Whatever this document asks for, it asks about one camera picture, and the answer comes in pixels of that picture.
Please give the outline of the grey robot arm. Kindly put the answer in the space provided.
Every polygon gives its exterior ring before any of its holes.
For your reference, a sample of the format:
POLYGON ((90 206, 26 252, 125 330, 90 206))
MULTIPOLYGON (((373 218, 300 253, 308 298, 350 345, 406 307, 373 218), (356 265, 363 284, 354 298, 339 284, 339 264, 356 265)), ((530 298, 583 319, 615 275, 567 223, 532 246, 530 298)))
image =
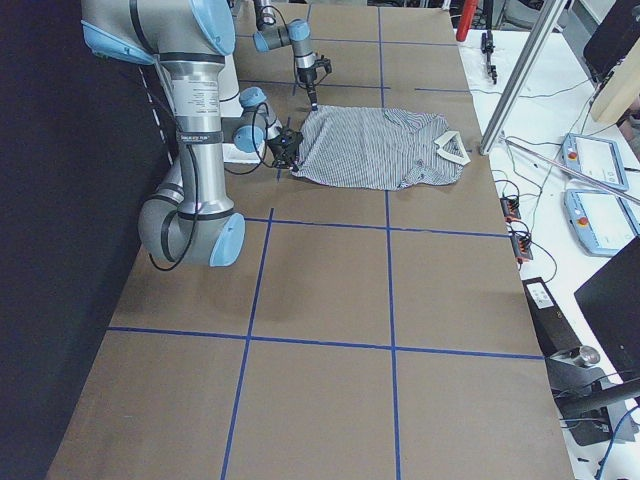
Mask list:
POLYGON ((290 47, 293 76, 298 88, 306 92, 312 111, 318 110, 317 86, 332 73, 331 60, 313 48, 308 22, 287 22, 271 1, 254 1, 256 32, 253 41, 258 52, 266 53, 290 47))
POLYGON ((235 28, 225 1, 84 1, 84 40, 97 56, 154 65, 164 75, 178 157, 138 220, 151 263, 229 266, 242 249, 245 218, 225 184, 233 144, 276 168, 296 166, 303 136, 281 124, 258 87, 238 89, 235 28))

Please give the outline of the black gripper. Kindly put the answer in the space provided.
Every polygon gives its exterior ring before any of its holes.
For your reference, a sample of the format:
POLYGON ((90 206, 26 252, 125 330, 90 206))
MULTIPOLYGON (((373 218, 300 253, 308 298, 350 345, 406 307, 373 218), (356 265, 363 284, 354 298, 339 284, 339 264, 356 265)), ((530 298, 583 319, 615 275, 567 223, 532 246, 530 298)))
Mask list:
POLYGON ((316 87, 332 73, 331 60, 325 55, 316 56, 311 53, 304 57, 294 58, 296 84, 307 91, 312 111, 318 110, 316 87))
POLYGON ((272 153, 272 167, 297 167, 299 147, 304 136, 289 127, 278 127, 278 135, 267 141, 272 153))

